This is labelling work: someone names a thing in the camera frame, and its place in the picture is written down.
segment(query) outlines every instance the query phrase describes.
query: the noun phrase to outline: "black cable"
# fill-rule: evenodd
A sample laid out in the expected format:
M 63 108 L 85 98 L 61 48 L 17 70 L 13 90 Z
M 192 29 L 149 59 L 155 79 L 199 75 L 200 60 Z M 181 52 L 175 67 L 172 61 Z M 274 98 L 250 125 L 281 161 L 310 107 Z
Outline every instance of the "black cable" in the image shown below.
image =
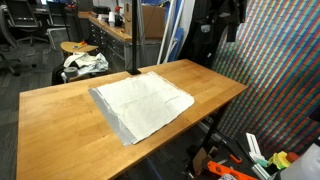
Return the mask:
M 151 23 L 151 19 L 152 19 L 152 17 L 153 17 L 153 14 L 154 14 L 154 11 L 155 11 L 156 7 L 158 7 L 158 6 L 154 6 L 154 7 L 153 7 L 153 10 L 152 10 L 152 13 L 151 13 L 151 18 L 149 19 L 149 22 L 148 22 L 148 24 L 147 24 L 146 28 L 144 29 L 142 36 L 140 36 L 140 40 L 139 40 L 139 42 L 141 42 L 141 41 L 142 41 L 142 38 L 144 37 L 144 35 L 145 35 L 146 31 L 147 31 L 147 30 L 148 30 L 148 28 L 149 28 L 149 25 L 150 25 L 150 23 Z M 131 57 L 131 59 L 129 60 L 129 62 L 128 62 L 128 64 L 127 64 L 126 68 L 125 68 L 125 71 L 127 71 L 127 70 L 128 70 L 128 67 L 129 67 L 129 64 L 130 64 L 130 63 L 131 63 L 131 61 L 132 61 L 132 58 L 133 58 L 133 57 Z

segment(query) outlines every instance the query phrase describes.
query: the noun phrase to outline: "white bottle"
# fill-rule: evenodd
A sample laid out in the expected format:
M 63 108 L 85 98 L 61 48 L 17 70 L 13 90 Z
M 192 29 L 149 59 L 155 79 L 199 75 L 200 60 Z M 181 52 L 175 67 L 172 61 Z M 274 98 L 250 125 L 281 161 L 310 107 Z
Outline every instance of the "white bottle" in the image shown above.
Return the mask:
M 110 27 L 114 27 L 114 23 L 116 22 L 116 18 L 114 16 L 114 12 L 109 12 L 109 25 Z
M 281 180 L 320 179 L 320 137 L 316 141 L 299 159 L 280 173 Z

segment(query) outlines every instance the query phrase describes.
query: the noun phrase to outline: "red object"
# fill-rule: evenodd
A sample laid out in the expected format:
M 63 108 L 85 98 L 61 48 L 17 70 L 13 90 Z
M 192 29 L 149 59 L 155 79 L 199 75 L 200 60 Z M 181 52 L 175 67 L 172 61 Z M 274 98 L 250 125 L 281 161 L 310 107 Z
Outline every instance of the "red object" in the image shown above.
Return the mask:
M 75 8 L 73 4 L 68 4 L 68 8 Z
M 240 158 L 240 159 L 238 159 L 238 158 L 236 158 L 233 154 L 230 154 L 230 159 L 233 161 L 233 162 L 235 162 L 235 163 L 237 163 L 237 164 L 240 164 L 241 162 L 242 162 L 242 159 Z
M 120 6 L 116 6 L 115 8 L 114 8 L 114 12 L 120 12 L 120 9 L 121 9 L 122 7 L 120 7 Z
M 299 158 L 299 156 L 296 154 L 296 153 L 293 153 L 293 152 L 289 152 L 286 156 L 286 159 L 293 163 L 295 160 L 297 160 Z
M 213 172 L 214 174 L 217 174 L 219 176 L 222 176 L 223 174 L 231 174 L 237 180 L 257 180 L 254 177 L 248 176 L 248 175 L 243 174 L 243 173 L 236 171 L 234 169 L 230 169 L 226 166 L 215 163 L 213 161 L 208 162 L 208 168 L 211 172 Z

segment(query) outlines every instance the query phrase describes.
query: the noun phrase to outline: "cabinet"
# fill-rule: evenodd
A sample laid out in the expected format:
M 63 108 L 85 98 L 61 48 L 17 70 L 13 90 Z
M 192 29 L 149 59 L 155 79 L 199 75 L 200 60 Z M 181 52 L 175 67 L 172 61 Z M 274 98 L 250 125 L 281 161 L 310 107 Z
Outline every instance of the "cabinet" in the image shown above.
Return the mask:
M 90 17 L 90 30 L 94 45 L 99 46 L 101 52 L 109 62 L 112 73 L 130 69 L 132 65 L 131 37 L 123 34 L 121 28 L 111 28 L 108 24 Z M 160 50 L 161 39 L 146 40 L 146 61 L 141 60 L 140 45 L 137 46 L 137 67 L 155 65 Z

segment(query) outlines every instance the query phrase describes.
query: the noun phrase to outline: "black pole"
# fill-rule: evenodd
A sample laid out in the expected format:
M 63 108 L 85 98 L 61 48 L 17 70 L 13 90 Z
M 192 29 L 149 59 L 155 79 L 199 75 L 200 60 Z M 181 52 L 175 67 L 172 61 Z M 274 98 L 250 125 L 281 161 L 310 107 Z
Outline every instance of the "black pole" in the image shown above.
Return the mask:
M 137 69 L 137 0 L 132 1 L 132 69 L 127 72 L 131 75 L 141 74 Z
M 67 22 L 66 22 L 66 18 L 67 18 L 67 12 L 65 10 L 65 6 L 66 4 L 65 3 L 62 3 L 61 0 L 58 1 L 59 3 L 59 8 L 60 8 L 60 11 L 61 11 L 61 15 L 62 15 L 62 19 L 63 19 L 63 23 L 64 23 L 64 27 L 66 28 L 66 32 L 67 32 L 67 36 L 68 36 L 68 40 L 70 40 L 70 35 L 69 35 L 69 31 L 68 31 L 68 26 L 67 26 Z
M 208 132 L 207 132 L 206 137 L 205 137 L 204 140 L 202 141 L 201 147 L 206 147 L 206 146 L 208 145 L 208 142 L 209 142 L 209 140 L 211 139 L 211 136 L 212 136 L 213 132 L 217 129 L 218 124 L 219 124 L 219 122 L 220 122 L 220 120 L 221 120 L 224 112 L 226 111 L 228 105 L 229 105 L 229 103 L 223 105 L 223 106 L 218 110 L 217 115 L 215 115 L 214 117 L 213 117 L 212 114 L 209 115 L 210 117 L 212 116 L 211 118 L 213 119 L 213 122 L 212 122 L 212 124 L 211 124 L 211 126 L 210 126 L 210 128 L 209 128 L 209 130 L 208 130 Z

